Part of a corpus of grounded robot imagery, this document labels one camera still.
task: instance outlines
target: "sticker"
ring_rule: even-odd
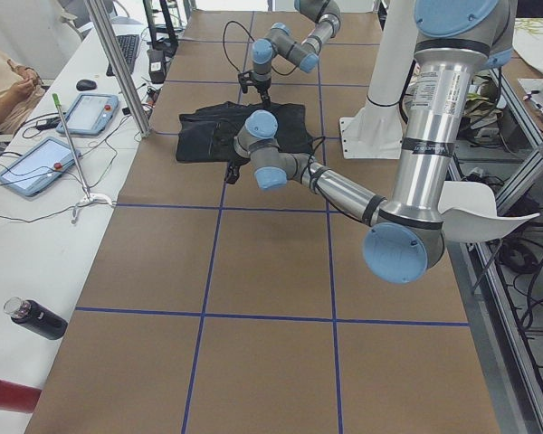
[[[469,74],[466,72],[423,72],[416,82],[411,109],[457,118],[462,115],[468,87]]]
[[[453,156],[454,143],[432,142],[417,138],[405,137],[402,141],[404,150],[413,151],[413,154],[424,156]]]
[[[414,91],[413,109],[430,109],[433,104],[438,78],[439,73],[437,71],[420,74],[418,82],[416,82],[416,90]]]

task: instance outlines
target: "white chair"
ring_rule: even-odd
[[[83,40],[92,28],[89,11],[84,4],[84,0],[58,0],[58,3],[63,9],[60,16],[61,21],[68,24]],[[130,17],[129,11],[118,0],[103,0],[103,4],[112,23],[141,24],[141,22]],[[118,15],[115,5],[120,7],[126,16]]]
[[[539,214],[499,217],[495,195],[488,185],[446,181],[438,204],[446,239],[483,242],[509,235],[518,226]]]

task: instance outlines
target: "black bottle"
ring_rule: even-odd
[[[4,311],[12,322],[37,333],[46,339],[60,339],[68,323],[34,300],[12,297],[4,304]]]

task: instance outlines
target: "computer mouse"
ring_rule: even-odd
[[[78,80],[76,83],[76,90],[84,91],[84,90],[93,90],[97,89],[97,82],[93,80]]]

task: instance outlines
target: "keyboard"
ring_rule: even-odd
[[[140,38],[138,34],[120,34],[117,36],[117,39],[119,40],[119,46],[123,51],[125,61],[127,61],[127,66],[129,66],[129,72],[132,74],[135,70],[135,60],[137,59]],[[112,66],[109,63],[109,67],[107,68],[107,76],[110,77],[112,75],[115,75],[115,73],[113,72]]]

